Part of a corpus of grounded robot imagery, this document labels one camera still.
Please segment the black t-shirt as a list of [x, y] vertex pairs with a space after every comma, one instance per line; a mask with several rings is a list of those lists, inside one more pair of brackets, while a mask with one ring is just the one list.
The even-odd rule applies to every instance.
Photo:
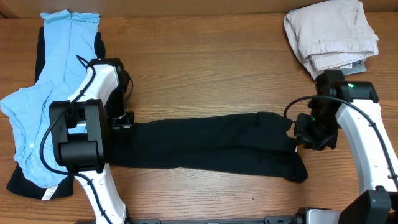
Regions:
[[112, 165], [132, 168], [203, 169], [281, 177], [303, 182], [308, 173], [291, 122], [276, 113], [257, 112], [210, 118], [136, 123], [113, 131]]

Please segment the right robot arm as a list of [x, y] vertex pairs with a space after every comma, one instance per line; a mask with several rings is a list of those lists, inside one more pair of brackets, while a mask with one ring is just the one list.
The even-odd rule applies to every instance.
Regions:
[[379, 97], [371, 82], [348, 82], [339, 70], [315, 79], [316, 95], [307, 96], [310, 114], [300, 113], [297, 142], [321, 151], [336, 147], [343, 130], [354, 158], [359, 197], [343, 211], [301, 208], [293, 223], [397, 223], [397, 156], [386, 133]]

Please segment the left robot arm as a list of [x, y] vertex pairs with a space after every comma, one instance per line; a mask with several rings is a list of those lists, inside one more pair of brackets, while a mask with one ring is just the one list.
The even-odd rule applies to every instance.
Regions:
[[95, 223], [130, 223], [111, 175], [111, 132], [130, 128], [134, 115], [126, 111], [126, 97], [133, 83], [118, 58], [78, 57], [86, 78], [65, 101], [49, 107], [55, 161], [65, 167], [63, 175], [74, 177], [83, 187], [95, 213]]

